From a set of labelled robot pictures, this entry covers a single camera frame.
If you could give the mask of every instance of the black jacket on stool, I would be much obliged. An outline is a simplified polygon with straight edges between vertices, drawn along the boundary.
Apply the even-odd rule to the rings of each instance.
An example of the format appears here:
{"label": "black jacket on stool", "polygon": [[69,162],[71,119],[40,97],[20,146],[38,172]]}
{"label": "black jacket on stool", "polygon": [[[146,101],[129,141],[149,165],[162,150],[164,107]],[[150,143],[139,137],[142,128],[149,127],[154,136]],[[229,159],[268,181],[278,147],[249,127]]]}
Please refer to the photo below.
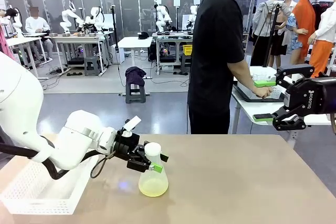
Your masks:
{"label": "black jacket on stool", "polygon": [[143,71],[142,69],[138,67],[131,67],[128,68],[125,72],[126,76],[126,83],[127,84],[134,84],[139,86],[145,86],[145,81],[143,80],[143,77],[147,73]]}

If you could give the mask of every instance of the flask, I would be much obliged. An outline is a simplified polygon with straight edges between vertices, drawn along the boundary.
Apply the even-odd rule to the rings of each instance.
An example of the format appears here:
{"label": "flask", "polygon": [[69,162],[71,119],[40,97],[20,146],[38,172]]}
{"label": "flask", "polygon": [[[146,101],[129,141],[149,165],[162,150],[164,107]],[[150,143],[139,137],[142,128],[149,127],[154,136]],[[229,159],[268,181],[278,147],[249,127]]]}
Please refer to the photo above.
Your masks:
{"label": "flask", "polygon": [[142,173],[139,179],[139,190],[148,197],[158,197],[167,191],[169,184],[160,158],[161,145],[148,143],[145,146],[145,154],[152,164],[155,164],[156,167],[162,167],[162,170],[160,173],[155,170],[146,170]]}

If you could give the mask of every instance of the white bin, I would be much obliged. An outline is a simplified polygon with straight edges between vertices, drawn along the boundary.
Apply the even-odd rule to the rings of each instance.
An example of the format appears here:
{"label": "white bin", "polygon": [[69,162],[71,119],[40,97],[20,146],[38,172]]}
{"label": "white bin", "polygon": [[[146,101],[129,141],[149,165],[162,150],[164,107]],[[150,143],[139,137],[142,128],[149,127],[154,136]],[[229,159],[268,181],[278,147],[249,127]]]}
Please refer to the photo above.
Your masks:
{"label": "white bin", "polygon": [[11,214],[72,215],[98,161],[91,157],[53,180],[43,164],[30,161],[0,195]]}

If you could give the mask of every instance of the robotiq logo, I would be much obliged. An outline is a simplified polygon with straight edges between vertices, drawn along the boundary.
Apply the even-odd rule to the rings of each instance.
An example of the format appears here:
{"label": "robotiq logo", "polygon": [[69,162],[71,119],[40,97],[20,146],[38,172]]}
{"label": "robotiq logo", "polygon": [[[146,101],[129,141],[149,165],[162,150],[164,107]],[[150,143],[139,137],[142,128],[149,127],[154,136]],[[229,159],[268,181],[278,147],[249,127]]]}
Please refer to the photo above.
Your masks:
{"label": "robotiq logo", "polygon": [[309,90],[308,92],[309,92],[308,108],[310,109],[313,103],[314,91]]}

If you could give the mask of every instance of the man's hand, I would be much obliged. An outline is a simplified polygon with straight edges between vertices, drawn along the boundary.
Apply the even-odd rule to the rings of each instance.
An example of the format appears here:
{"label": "man's hand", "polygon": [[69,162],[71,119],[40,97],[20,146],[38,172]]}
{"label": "man's hand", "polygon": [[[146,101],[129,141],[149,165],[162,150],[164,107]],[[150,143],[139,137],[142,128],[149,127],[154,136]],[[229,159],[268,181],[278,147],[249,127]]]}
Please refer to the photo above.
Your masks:
{"label": "man's hand", "polygon": [[297,34],[304,34],[304,35],[306,35],[308,33],[308,30],[306,30],[304,28],[301,28],[301,29],[297,29],[295,32]]}
{"label": "man's hand", "polygon": [[312,44],[316,40],[316,37],[316,33],[313,33],[308,39],[308,44]]}
{"label": "man's hand", "polygon": [[253,90],[253,93],[257,97],[260,97],[260,98],[269,97],[272,92],[273,92],[273,88],[271,88],[271,87],[262,87],[262,88],[255,87],[254,90]]}

